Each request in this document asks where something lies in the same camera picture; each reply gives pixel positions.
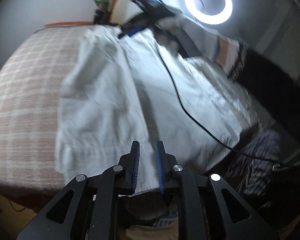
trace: striped fabric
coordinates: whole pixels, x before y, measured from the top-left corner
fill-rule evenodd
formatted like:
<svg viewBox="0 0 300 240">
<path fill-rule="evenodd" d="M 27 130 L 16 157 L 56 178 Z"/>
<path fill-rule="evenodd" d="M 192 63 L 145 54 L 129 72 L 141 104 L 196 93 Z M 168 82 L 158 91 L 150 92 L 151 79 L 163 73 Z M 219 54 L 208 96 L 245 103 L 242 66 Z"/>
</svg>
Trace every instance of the striped fabric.
<svg viewBox="0 0 300 240">
<path fill-rule="evenodd" d="M 167 217 L 160 218 L 156 222 L 154 222 L 152 227 L 165 227 L 173 223 L 178 218 L 178 211 L 168 215 Z"/>
<path fill-rule="evenodd" d="M 269 130 L 258 135 L 242 152 L 272 160 L 280 160 L 280 135 Z M 244 176 L 237 187 L 242 196 L 263 196 L 270 183 L 273 163 L 237 154 L 226 173 L 227 178 Z"/>
<path fill-rule="evenodd" d="M 0 192 L 55 193 L 58 91 L 87 27 L 48 28 L 30 36 L 0 71 Z"/>
</svg>

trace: wooden floor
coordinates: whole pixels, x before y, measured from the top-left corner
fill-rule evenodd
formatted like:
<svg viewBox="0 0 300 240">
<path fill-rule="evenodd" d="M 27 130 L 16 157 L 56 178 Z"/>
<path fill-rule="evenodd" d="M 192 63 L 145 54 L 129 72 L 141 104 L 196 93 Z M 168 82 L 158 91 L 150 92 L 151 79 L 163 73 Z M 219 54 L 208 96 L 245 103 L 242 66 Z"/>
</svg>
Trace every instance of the wooden floor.
<svg viewBox="0 0 300 240">
<path fill-rule="evenodd" d="M 12 202 L 16 210 L 21 210 L 23 207 Z M 10 206 L 8 200 L 0 196 L 0 226 L 9 237 L 9 239 L 16 239 L 20 231 L 29 221 L 36 215 L 32 210 L 25 209 L 22 212 L 16 212 Z"/>
</svg>

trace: plaid blanket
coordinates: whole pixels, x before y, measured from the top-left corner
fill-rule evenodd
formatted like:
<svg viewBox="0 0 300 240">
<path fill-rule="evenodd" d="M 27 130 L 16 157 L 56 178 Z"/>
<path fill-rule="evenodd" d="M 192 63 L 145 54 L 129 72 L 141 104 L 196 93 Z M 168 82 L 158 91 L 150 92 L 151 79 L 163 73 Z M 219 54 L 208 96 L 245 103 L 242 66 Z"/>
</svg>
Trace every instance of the plaid blanket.
<svg viewBox="0 0 300 240">
<path fill-rule="evenodd" d="M 86 28 L 37 32 L 0 71 L 0 193 L 53 194 L 64 187 L 54 163 L 58 92 Z"/>
</svg>

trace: hand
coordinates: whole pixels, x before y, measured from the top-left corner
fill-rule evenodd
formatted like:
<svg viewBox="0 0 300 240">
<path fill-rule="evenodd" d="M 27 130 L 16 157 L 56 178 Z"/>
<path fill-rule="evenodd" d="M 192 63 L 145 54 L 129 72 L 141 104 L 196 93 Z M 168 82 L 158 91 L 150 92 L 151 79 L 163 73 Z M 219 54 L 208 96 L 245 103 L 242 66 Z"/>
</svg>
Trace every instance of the hand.
<svg viewBox="0 0 300 240">
<path fill-rule="evenodd" d="M 184 31 L 192 39 L 202 56 L 211 62 L 215 62 L 218 57 L 218 31 L 204 27 L 184 15 L 160 19 L 156 25 L 160 29 L 170 31 L 171 33 Z M 178 44 L 175 41 L 161 33 L 154 33 L 154 37 L 172 55 L 178 55 Z"/>
</svg>

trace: ring light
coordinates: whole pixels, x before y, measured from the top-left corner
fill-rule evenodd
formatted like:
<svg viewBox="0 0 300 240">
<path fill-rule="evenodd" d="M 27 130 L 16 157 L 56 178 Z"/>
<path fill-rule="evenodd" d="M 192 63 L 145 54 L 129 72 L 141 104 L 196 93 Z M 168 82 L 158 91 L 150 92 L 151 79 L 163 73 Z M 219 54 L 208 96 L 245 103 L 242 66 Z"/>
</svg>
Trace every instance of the ring light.
<svg viewBox="0 0 300 240">
<path fill-rule="evenodd" d="M 197 10 L 194 5 L 194 0 L 185 0 L 188 10 L 196 17 L 199 21 L 203 23 L 216 25 L 225 22 L 228 20 L 232 13 L 232 1 L 225 0 L 226 4 L 221 13 L 216 15 L 207 15 Z"/>
</svg>

